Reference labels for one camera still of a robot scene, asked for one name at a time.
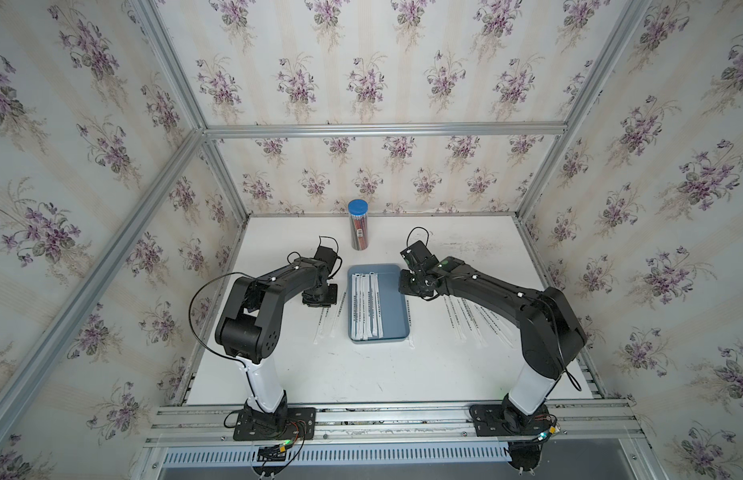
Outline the blue storage tray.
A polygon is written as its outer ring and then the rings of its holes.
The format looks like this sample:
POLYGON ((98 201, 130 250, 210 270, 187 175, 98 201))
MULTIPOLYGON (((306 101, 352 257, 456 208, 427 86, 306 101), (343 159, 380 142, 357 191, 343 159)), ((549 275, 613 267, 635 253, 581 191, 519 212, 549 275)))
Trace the blue storage tray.
POLYGON ((403 341, 409 337, 407 300, 399 292, 395 264, 357 265, 348 273, 349 336, 355 343, 403 341))

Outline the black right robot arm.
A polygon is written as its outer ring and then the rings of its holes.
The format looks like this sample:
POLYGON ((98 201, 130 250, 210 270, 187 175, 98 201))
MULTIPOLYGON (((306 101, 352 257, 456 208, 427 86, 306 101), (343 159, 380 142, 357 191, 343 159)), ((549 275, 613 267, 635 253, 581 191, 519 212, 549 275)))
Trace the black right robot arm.
POLYGON ((399 276, 401 294, 425 301, 441 296, 469 300, 519 329, 525 366, 503 398, 497 418, 519 433, 542 416, 547 396, 587 343, 585 329, 563 291, 517 286, 461 259, 437 259, 421 241, 403 248, 401 257, 407 265, 399 276))

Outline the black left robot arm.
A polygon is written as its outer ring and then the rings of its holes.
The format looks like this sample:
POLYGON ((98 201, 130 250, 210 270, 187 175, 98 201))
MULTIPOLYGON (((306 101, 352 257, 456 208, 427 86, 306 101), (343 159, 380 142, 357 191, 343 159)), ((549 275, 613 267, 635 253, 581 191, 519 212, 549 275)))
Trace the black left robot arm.
POLYGON ((339 252, 319 246, 311 257, 300 256, 259 277, 235 280, 215 331, 215 342, 239 365, 250 390, 249 408, 275 416, 287 404, 270 357, 282 336, 286 304, 299 296, 309 308, 337 303, 332 280, 342 264, 339 252))

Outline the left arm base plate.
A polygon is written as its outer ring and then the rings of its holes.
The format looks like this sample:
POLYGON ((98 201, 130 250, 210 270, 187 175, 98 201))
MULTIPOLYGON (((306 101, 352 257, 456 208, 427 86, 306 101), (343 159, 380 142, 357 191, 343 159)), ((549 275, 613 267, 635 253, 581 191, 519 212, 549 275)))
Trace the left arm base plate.
POLYGON ((317 409, 290 407, 264 413, 246 406, 238 413, 233 440, 312 440, 315 436, 317 409))

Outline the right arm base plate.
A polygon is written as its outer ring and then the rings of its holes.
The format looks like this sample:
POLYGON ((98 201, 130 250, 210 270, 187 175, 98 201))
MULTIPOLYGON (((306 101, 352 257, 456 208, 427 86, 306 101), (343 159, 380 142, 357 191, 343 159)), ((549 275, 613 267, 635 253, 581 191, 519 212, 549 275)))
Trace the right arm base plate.
POLYGON ((469 418, 479 437, 535 437, 545 439, 557 431, 557 417, 545 404, 525 415, 509 401, 469 406, 469 418))

